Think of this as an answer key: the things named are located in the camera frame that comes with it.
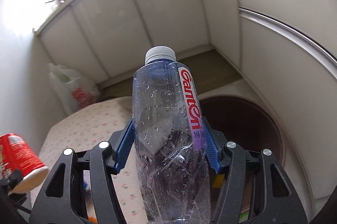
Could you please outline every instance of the white plastic bag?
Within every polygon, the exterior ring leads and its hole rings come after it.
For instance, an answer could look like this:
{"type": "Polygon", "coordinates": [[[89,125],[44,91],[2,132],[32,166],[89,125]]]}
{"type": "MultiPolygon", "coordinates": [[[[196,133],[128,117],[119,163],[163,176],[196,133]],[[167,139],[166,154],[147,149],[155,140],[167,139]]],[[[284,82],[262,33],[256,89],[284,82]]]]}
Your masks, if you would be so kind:
{"type": "Polygon", "coordinates": [[[48,66],[50,84],[60,98],[67,115],[97,101],[99,90],[92,80],[62,65],[49,63],[48,66]]]}

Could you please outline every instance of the plastic water bottle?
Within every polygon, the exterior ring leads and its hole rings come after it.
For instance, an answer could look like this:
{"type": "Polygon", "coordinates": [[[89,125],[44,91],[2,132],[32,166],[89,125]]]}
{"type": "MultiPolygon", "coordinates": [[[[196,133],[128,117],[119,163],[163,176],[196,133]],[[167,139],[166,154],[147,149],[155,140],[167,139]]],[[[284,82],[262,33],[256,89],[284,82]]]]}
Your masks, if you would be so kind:
{"type": "Polygon", "coordinates": [[[206,138],[189,69],[171,48],[150,49],[134,74],[136,164],[150,223],[210,221],[206,138]]]}

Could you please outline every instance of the red cup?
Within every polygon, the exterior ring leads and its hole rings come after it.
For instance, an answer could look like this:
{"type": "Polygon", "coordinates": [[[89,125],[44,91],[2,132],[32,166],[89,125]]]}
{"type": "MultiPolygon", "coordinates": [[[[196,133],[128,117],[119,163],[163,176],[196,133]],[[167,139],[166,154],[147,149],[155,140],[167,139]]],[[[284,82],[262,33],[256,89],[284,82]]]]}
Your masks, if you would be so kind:
{"type": "Polygon", "coordinates": [[[0,170],[8,178],[14,170],[20,170],[23,180],[12,190],[26,193],[40,185],[49,173],[48,167],[25,143],[21,136],[7,134],[0,137],[0,170]]]}

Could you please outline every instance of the white bottle cap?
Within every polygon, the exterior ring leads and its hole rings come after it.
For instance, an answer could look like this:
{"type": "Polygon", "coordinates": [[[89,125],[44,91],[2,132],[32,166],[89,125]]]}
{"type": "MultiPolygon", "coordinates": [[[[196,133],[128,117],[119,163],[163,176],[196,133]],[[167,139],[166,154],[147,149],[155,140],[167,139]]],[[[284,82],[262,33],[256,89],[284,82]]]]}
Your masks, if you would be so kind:
{"type": "Polygon", "coordinates": [[[145,56],[145,65],[156,59],[169,59],[176,61],[176,54],[174,51],[166,46],[156,46],[148,50],[145,56]]]}

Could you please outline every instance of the cushion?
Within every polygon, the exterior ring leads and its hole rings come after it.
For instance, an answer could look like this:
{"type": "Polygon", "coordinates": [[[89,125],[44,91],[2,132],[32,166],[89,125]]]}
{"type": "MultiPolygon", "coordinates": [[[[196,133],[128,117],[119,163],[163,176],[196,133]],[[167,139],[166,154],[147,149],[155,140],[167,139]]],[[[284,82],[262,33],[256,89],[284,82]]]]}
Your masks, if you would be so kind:
{"type": "MultiPolygon", "coordinates": [[[[66,148],[76,152],[89,150],[111,134],[121,130],[132,115],[132,97],[121,97],[90,105],[65,118],[52,127],[43,143],[39,157],[51,169],[66,148]]],[[[148,223],[139,189],[132,147],[126,166],[120,174],[112,176],[116,194],[128,224],[148,223]]],[[[41,186],[31,191],[34,204],[41,186]]],[[[88,206],[88,214],[94,214],[88,206]]]]}

